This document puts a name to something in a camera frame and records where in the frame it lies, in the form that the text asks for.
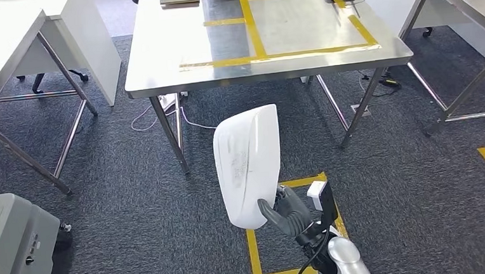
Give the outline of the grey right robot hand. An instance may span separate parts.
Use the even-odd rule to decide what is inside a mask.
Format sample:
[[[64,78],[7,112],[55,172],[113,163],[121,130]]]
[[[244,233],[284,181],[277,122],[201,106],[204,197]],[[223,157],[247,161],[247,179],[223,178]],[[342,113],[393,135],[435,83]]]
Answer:
[[[258,199],[257,204],[265,219],[289,237],[299,236],[312,224],[309,209],[288,186],[277,187],[272,207],[265,199]]]

